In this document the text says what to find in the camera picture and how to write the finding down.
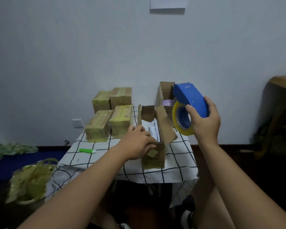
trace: person's right arm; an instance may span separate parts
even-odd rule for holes
[[[191,126],[198,145],[235,227],[286,228],[286,212],[218,145],[220,116],[215,104],[208,97],[205,97],[205,101],[210,111],[207,118],[201,118],[190,105],[186,109],[191,115]]]

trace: hand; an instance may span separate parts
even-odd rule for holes
[[[125,156],[126,160],[136,160],[142,158],[156,145],[151,143],[157,142],[150,136],[148,131],[142,125],[138,127],[130,126],[126,135],[116,145],[119,151]]]
[[[198,144],[218,145],[217,135],[220,127],[220,116],[212,100],[207,96],[204,97],[204,100],[209,106],[209,117],[202,118],[196,109],[189,104],[185,108],[191,115],[191,127],[193,127],[194,135],[198,141]]]

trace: bare leg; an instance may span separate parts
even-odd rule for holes
[[[235,229],[229,212],[218,192],[214,187],[203,210],[196,209],[192,215],[193,225],[199,229],[225,228]]]
[[[120,229],[112,215],[101,208],[97,209],[90,222],[103,229]]]

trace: person's left arm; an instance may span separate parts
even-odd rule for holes
[[[116,146],[34,212],[19,229],[86,228],[123,164],[141,158],[155,147],[150,144],[153,142],[156,140],[144,127],[130,126]]]

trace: sealed cardboard box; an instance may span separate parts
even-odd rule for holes
[[[100,91],[92,100],[94,113],[99,110],[111,110],[110,96],[111,91]]]
[[[109,120],[112,138],[122,138],[126,134],[129,126],[133,124],[132,114],[132,105],[116,106]]]
[[[156,107],[161,106],[164,100],[174,99],[174,94],[173,94],[174,84],[175,82],[163,82],[163,81],[160,82],[157,93]],[[167,113],[171,125],[174,127],[173,106],[164,106],[164,109]]]
[[[161,142],[154,143],[156,148],[153,150],[157,151],[146,154],[141,159],[142,169],[164,169],[165,165],[165,150],[166,145],[177,139],[174,128],[171,126],[164,106],[160,105],[156,108],[155,106],[141,106],[138,108],[138,124],[142,124],[142,120],[152,122],[156,118],[159,127],[159,134]]]
[[[110,93],[111,109],[116,106],[129,105],[131,102],[131,88],[114,88]]]
[[[108,121],[113,110],[99,110],[85,127],[88,142],[106,142],[110,134]]]

